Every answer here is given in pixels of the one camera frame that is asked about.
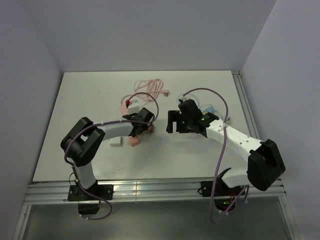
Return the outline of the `light blue charger plug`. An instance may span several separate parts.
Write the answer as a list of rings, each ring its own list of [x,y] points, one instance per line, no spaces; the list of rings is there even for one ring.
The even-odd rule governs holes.
[[[211,114],[214,114],[215,113],[215,108],[211,105],[209,107],[207,107],[204,111],[203,111],[204,114],[207,114],[207,113],[211,113]]]

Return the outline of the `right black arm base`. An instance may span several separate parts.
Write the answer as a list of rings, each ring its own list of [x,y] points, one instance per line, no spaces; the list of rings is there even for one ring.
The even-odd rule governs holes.
[[[202,197],[211,197],[213,181],[201,181],[197,193]],[[214,191],[214,204],[220,211],[225,211],[230,203],[234,200],[243,188],[236,186],[229,188],[223,181],[217,180]]]

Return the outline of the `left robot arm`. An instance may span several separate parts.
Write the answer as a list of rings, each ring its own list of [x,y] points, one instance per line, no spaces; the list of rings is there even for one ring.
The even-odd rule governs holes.
[[[120,120],[95,123],[82,117],[62,139],[60,147],[64,160],[69,164],[78,184],[79,194],[86,200],[96,197],[97,179],[92,160],[101,143],[117,137],[135,137],[148,130],[157,115],[143,107],[139,112],[124,115]]]

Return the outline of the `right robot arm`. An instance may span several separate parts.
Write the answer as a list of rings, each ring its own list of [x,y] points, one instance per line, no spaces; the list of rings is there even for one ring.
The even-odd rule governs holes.
[[[166,131],[169,134],[174,131],[200,134],[221,143],[223,148],[229,148],[245,160],[246,167],[229,167],[218,175],[216,189],[222,195],[245,185],[264,192],[286,170],[273,140],[252,138],[224,123],[213,113],[202,113],[192,99],[181,102],[178,110],[168,111]]]

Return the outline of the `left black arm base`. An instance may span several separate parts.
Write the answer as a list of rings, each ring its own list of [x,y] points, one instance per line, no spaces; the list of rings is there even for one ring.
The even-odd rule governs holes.
[[[107,201],[112,200],[114,186],[112,184],[97,184],[88,190],[91,194]],[[101,200],[83,192],[78,185],[69,187],[68,202],[78,202],[78,213],[82,216],[96,215],[100,209]]]

